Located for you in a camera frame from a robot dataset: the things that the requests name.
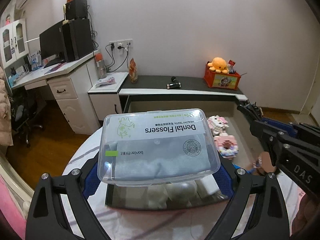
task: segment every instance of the wall socket panel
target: wall socket panel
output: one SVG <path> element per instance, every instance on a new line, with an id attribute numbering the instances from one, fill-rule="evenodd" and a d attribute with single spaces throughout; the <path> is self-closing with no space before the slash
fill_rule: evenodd
<path id="1" fill-rule="evenodd" d="M 115 49 L 118 47 L 117 45 L 119 43 L 122 43 L 122 46 L 127 48 L 128 47 L 128 44 L 130 43 L 130 46 L 129 46 L 129 51 L 130 49 L 133 47 L 133 42 L 132 42 L 132 39 L 128 39 L 128 40 L 119 40 L 119 41 L 110 41 L 109 44 L 111 43 L 114 43 L 115 44 Z"/>

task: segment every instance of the coat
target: coat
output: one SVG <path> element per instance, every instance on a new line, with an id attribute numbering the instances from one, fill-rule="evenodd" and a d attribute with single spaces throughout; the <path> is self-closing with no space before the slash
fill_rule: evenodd
<path id="1" fill-rule="evenodd" d="M 0 67 L 0 145 L 13 145 L 11 133 L 11 111 L 7 90 L 5 89 L 5 76 Z"/>

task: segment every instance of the pink blanket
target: pink blanket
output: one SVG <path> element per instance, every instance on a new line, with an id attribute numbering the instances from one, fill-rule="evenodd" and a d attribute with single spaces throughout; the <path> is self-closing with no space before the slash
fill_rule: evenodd
<path id="1" fill-rule="evenodd" d="M 9 189 L 6 186 L 2 176 L 0 175 L 0 210 L 10 224 L 12 229 L 21 237 L 25 239 L 26 234 L 26 220 L 18 211 L 9 194 Z"/>

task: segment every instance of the circular logo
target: circular logo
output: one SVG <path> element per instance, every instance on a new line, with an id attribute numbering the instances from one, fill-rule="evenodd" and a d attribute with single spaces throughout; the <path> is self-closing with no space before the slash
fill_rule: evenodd
<path id="1" fill-rule="evenodd" d="M 183 144 L 186 155 L 197 156 L 201 152 L 201 145 L 196 140 L 188 140 Z"/>

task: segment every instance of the clear plastic container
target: clear plastic container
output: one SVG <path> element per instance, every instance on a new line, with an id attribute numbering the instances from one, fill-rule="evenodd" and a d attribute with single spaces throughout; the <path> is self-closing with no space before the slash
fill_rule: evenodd
<path id="1" fill-rule="evenodd" d="M 103 122 L 98 178 L 117 186 L 200 179 L 220 168 L 200 109 L 108 115 Z"/>

